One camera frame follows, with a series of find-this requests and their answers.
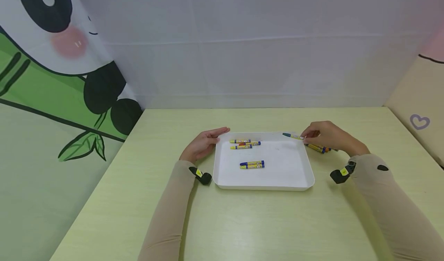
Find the panda eye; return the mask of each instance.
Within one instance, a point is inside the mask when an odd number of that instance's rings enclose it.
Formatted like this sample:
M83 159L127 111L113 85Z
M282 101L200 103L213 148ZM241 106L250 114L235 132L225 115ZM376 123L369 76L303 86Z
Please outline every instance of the panda eye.
M51 33L66 30L71 22L71 0L21 0L30 18Z

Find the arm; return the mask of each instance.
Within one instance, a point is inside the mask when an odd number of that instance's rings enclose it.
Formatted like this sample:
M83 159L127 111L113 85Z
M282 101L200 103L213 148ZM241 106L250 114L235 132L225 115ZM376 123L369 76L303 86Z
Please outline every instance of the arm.
M183 224L195 182L195 176L188 168L195 167L193 164L198 159L209 155L219 141L218 136L229 130L222 127L202 132L182 152L151 218L138 261L179 259Z
M365 198L396 261L443 261L444 241L367 146L330 121L310 124L305 143L343 150L356 162L351 178Z
M350 177L370 206L394 259L444 260L441 236L401 190L391 171L385 170L388 167L382 159L367 154L354 156L350 161L356 162L355 171Z
M138 261L179 259L183 223L195 182L189 167L194 165L188 161L176 162L151 218Z

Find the person's left hand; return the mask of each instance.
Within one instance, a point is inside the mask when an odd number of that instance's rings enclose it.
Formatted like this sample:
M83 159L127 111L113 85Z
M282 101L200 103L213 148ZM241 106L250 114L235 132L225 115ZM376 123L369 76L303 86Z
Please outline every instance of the person's left hand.
M179 160L184 160L195 164L197 160L210 154L214 149L214 145L219 141L218 137L227 132L230 132L230 129L228 127L222 127L200 133L185 148Z

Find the table surface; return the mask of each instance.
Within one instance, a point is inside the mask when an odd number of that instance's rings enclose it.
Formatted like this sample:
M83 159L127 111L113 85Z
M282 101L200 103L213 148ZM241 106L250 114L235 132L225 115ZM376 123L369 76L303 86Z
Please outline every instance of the table surface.
M148 109L123 144L51 261L136 260L152 213L184 147L202 130L302 132L331 120L368 145L444 236L444 172L385 108ZM196 185L181 260L390 260L353 181L336 185L343 152L307 149L315 185L303 192ZM214 155L200 164L213 171Z

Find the arm sleeve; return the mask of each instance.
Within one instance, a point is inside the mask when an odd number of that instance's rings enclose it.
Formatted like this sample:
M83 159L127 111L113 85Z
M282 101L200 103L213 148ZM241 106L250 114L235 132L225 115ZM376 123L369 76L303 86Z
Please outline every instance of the arm sleeve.
M178 261L188 199L196 176L190 162L178 161L151 218L138 261Z
M430 221L401 190L376 155L354 156L351 178L382 230L396 261L443 261L444 241Z

